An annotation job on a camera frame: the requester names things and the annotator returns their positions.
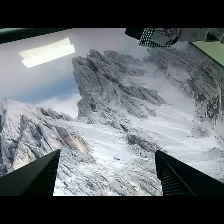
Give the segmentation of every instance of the blue sky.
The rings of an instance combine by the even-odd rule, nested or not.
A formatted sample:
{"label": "blue sky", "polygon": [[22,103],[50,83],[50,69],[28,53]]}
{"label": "blue sky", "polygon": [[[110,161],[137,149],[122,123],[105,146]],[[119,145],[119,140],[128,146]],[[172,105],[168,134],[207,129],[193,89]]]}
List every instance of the blue sky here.
{"label": "blue sky", "polygon": [[[74,80],[72,58],[86,57],[90,49],[103,53],[114,50],[142,58],[146,48],[125,35],[123,28],[74,28],[0,45],[0,100],[12,98],[21,102],[50,107],[76,117],[76,103],[81,99]],[[20,51],[70,39],[75,53],[32,68],[25,67]]]}

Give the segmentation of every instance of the green object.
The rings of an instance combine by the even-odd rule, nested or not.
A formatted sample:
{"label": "green object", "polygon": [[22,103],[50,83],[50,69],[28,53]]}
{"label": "green object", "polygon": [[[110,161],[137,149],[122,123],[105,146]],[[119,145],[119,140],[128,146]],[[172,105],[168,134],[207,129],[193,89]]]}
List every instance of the green object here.
{"label": "green object", "polygon": [[191,43],[224,67],[224,44],[221,44],[219,41],[197,41]]}

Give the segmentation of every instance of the mountain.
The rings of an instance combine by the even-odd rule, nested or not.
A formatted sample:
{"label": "mountain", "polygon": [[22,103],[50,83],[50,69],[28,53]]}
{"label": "mountain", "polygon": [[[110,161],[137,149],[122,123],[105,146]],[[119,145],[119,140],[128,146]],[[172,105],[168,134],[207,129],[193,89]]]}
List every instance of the mountain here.
{"label": "mountain", "polygon": [[223,68],[191,45],[148,53],[74,58],[76,119],[4,100],[0,175],[60,148],[55,195],[161,195],[160,149],[222,181]]}

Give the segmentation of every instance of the checkered pattern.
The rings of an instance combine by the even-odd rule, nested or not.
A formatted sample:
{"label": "checkered pattern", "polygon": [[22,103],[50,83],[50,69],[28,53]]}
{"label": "checkered pattern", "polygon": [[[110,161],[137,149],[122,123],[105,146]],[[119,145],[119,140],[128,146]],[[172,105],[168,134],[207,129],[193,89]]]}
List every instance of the checkered pattern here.
{"label": "checkered pattern", "polygon": [[155,43],[151,40],[155,28],[145,28],[139,40],[138,45],[141,47],[171,47],[173,40],[167,42],[165,46]]}

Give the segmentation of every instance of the printed mountain image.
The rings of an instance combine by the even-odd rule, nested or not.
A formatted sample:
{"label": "printed mountain image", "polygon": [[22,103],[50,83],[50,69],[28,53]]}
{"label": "printed mountain image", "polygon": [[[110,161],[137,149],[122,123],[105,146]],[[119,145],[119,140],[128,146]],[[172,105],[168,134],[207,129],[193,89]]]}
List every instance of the printed mountain image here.
{"label": "printed mountain image", "polygon": [[148,53],[73,58],[77,118],[3,100],[0,176],[61,149],[54,195],[160,196],[162,150],[223,181],[224,68],[191,45]]}

